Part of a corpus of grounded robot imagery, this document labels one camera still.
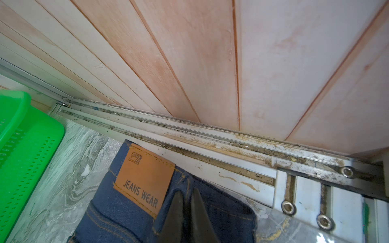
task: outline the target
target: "green basket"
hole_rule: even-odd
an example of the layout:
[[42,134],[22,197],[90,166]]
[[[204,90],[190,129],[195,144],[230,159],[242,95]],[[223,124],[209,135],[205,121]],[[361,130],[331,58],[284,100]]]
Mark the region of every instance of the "green basket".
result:
[[23,91],[0,90],[0,242],[4,242],[63,137]]

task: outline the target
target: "jeans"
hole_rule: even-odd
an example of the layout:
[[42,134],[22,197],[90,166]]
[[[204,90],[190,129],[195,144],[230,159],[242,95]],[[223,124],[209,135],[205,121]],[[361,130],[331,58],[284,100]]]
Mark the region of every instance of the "jeans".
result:
[[113,188],[132,142],[126,140],[112,161],[94,198],[69,243],[157,242],[173,196],[184,198],[181,242],[190,242],[190,201],[193,188],[200,191],[213,230],[220,242],[255,242],[256,215],[247,205],[204,180],[176,166],[162,208],[154,220],[144,210]]

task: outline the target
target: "grommet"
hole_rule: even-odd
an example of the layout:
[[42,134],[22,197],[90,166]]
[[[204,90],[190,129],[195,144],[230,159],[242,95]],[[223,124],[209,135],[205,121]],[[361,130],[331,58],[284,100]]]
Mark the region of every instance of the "grommet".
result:
[[340,169],[340,172],[342,173],[342,175],[344,175],[347,178],[353,178],[355,174],[354,168],[350,166],[342,167],[342,169]]
[[294,204],[286,200],[281,203],[281,209],[288,215],[293,215],[296,213],[296,207]]
[[334,221],[331,218],[325,216],[324,214],[319,214],[316,218],[316,221],[319,227],[322,228],[323,230],[330,231],[335,226]]

